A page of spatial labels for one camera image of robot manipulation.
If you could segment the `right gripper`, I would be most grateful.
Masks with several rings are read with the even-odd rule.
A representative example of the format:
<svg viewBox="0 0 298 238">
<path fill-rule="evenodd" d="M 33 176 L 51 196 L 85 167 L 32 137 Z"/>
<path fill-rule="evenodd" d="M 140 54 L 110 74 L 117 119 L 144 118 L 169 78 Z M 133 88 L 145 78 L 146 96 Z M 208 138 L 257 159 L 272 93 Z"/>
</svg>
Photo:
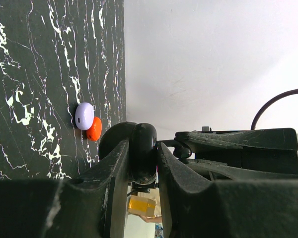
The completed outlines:
<svg viewBox="0 0 298 238">
<path fill-rule="evenodd" d="M 298 139 L 292 128 L 184 131 L 177 132 L 175 140 L 192 150 L 220 149 L 183 160 L 190 169 L 211 180 L 298 179 Z"/>
</svg>

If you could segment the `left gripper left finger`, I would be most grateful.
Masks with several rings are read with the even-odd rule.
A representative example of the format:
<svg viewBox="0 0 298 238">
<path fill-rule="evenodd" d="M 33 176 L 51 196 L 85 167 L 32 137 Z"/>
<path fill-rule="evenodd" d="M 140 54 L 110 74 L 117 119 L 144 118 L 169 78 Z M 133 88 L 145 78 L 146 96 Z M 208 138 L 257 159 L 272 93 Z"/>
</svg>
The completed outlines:
<svg viewBox="0 0 298 238">
<path fill-rule="evenodd" d="M 71 180 L 0 180 L 0 238 L 121 238 L 128 140 Z"/>
</svg>

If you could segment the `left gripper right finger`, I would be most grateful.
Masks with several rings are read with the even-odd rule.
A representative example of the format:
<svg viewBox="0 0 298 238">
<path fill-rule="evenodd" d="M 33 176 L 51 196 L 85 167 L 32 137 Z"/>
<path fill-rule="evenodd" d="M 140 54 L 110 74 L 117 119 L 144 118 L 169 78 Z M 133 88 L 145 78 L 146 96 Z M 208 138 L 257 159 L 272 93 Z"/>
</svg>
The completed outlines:
<svg viewBox="0 0 298 238">
<path fill-rule="evenodd" d="M 157 147 L 166 238 L 298 238 L 298 179 L 210 181 Z"/>
</svg>

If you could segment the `black earbud charging case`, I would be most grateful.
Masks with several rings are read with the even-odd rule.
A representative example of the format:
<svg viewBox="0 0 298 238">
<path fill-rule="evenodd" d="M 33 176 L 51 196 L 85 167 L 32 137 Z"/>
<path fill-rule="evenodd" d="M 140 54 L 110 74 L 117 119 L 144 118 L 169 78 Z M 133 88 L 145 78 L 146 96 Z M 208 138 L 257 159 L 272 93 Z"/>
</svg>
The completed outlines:
<svg viewBox="0 0 298 238">
<path fill-rule="evenodd" d="M 149 123 L 122 122 L 112 126 L 100 140 L 99 159 L 104 159 L 125 139 L 129 140 L 130 176 L 133 181 L 141 185 L 153 183 L 157 166 L 157 132 Z"/>
</svg>

